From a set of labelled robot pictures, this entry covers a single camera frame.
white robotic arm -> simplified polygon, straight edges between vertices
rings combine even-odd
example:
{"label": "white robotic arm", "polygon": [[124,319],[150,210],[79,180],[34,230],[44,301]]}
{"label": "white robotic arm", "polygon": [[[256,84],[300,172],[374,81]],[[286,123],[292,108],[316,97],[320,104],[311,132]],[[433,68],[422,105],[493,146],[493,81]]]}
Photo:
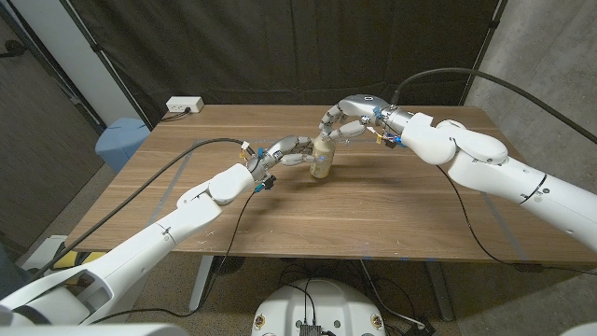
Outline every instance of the white robotic arm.
{"label": "white robotic arm", "polygon": [[[341,114],[334,114],[336,108]],[[510,158],[499,140],[454,120],[432,127],[433,118],[424,113],[364,94],[347,97],[330,111],[333,118],[326,114],[320,123],[323,133],[333,134],[332,123],[348,116],[360,116],[363,127],[381,125],[427,163],[453,159],[448,174],[458,184],[518,203],[597,252],[597,195]]]}
{"label": "white robotic arm", "polygon": [[1,300],[1,324],[87,325],[113,313],[122,295],[176,245],[218,218],[220,206],[256,183],[256,191],[270,189],[275,180],[268,172],[271,167],[285,161],[289,165],[315,161],[311,150],[312,139],[297,136],[287,136],[266,151],[260,149],[247,167],[237,163],[190,189],[180,197],[176,210],[103,257],[45,276]]}

black backdrop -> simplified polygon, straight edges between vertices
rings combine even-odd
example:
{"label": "black backdrop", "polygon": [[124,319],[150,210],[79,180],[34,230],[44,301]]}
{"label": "black backdrop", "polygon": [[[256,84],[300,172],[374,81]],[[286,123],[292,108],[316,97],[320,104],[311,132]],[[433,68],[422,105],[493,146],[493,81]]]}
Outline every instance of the black backdrop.
{"label": "black backdrop", "polygon": [[[389,100],[419,71],[472,67],[498,0],[71,0],[156,124],[173,95],[206,104]],[[401,104],[457,105],[466,76],[421,79]]]}

concrete wall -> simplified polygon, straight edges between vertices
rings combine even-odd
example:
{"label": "concrete wall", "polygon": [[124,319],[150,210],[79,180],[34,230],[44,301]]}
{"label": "concrete wall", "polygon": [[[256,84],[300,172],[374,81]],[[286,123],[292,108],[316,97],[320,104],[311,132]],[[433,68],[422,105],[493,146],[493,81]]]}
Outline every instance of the concrete wall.
{"label": "concrete wall", "polygon": [[[480,70],[597,134],[597,1],[509,0]],[[533,167],[597,193],[597,145],[482,78],[465,104],[483,108]]]}

table top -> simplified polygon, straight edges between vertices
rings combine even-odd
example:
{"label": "table top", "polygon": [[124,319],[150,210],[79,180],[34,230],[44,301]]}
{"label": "table top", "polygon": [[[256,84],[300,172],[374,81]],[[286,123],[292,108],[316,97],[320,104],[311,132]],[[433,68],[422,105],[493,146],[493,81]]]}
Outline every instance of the table top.
{"label": "table top", "polygon": [[[410,112],[461,121],[468,129],[506,144],[523,161],[485,113],[476,107],[404,106]],[[201,113],[162,122],[120,171],[68,236],[73,242],[131,195],[159,168],[195,141],[217,137],[246,140],[267,148],[287,135],[315,137],[329,106],[206,105]],[[200,147],[175,164],[131,203],[78,246],[110,250],[147,224],[175,209],[178,198],[231,165],[240,146]],[[272,190],[256,194],[244,211],[232,256],[372,258],[487,261],[469,231],[450,182],[437,167],[410,149],[375,143],[366,132],[338,143],[325,179],[309,165],[271,169]],[[514,203],[458,186],[470,222],[483,245],[504,260],[592,263],[597,255]],[[250,192],[223,207],[222,215],[176,247],[175,251],[223,255]]]}

bottle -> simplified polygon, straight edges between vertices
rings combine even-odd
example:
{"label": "bottle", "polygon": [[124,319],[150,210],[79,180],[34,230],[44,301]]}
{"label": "bottle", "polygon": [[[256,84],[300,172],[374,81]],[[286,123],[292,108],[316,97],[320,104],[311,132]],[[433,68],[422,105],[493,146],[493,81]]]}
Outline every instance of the bottle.
{"label": "bottle", "polygon": [[311,175],[317,178],[324,178],[329,174],[332,167],[334,152],[336,151],[336,141],[324,141],[321,134],[313,140],[313,153],[315,158],[321,158],[323,161],[311,163]]}

